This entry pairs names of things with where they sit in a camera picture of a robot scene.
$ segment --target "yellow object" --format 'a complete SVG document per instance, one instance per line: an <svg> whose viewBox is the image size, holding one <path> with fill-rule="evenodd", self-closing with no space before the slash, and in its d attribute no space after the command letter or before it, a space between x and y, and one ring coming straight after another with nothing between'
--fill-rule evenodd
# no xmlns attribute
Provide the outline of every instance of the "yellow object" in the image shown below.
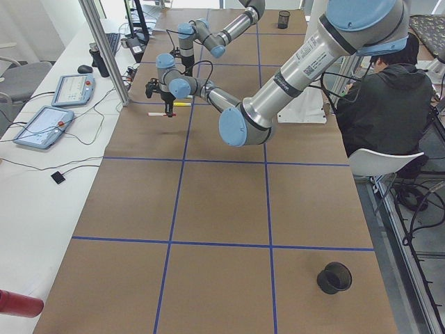
<svg viewBox="0 0 445 334"><path fill-rule="evenodd" d="M173 102L173 106L191 106L191 103L188 102Z"/></svg>

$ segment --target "keyboard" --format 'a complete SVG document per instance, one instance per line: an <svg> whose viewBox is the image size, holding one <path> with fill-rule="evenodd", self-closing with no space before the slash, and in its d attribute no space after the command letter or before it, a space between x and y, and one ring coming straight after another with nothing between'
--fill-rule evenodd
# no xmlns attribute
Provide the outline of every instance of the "keyboard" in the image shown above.
<svg viewBox="0 0 445 334"><path fill-rule="evenodd" d="M108 43L110 43L113 55L116 55L116 52L118 52L119 49L120 33L106 33L105 35L108 38Z"/></svg>

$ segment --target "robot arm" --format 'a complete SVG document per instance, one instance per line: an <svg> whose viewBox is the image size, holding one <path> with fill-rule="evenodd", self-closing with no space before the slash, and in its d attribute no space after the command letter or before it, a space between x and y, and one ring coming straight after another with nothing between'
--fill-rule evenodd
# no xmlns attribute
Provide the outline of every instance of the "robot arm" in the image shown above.
<svg viewBox="0 0 445 334"><path fill-rule="evenodd" d="M200 96L222 111L219 130L232 146L265 143L273 120L292 99L341 56L375 56L405 47L409 0L330 0L315 34L253 96L239 101L211 82L185 77L159 56L161 89L183 98Z"/></svg>
<svg viewBox="0 0 445 334"><path fill-rule="evenodd" d="M197 19L178 26L179 54L182 65L189 70L186 75L191 76L191 67L195 63L193 41L199 40L215 58L225 53L225 47L242 33L255 25L264 14L266 7L264 0L239 0L245 7L244 13L229 23L222 31L213 34L206 19Z"/></svg>

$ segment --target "black bottle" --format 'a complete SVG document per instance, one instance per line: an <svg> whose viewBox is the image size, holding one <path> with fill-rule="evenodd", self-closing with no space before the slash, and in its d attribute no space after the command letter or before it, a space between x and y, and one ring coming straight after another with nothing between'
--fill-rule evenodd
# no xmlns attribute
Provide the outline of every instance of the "black bottle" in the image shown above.
<svg viewBox="0 0 445 334"><path fill-rule="evenodd" d="M104 78L109 77L110 74L108 73L108 70L106 69L104 59L100 55L100 51L99 51L99 48L97 47L96 43L90 43L90 54L92 56L92 64L93 64L93 66L95 65L97 67L100 75L102 75Z"/></svg>

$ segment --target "computer mouse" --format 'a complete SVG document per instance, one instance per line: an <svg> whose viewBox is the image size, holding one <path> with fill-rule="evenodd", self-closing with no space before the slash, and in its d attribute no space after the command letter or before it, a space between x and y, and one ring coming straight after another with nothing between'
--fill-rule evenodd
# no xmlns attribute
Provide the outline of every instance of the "computer mouse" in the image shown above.
<svg viewBox="0 0 445 334"><path fill-rule="evenodd" d="M88 65L80 65L77 68L77 73L79 74L92 73L92 67Z"/></svg>

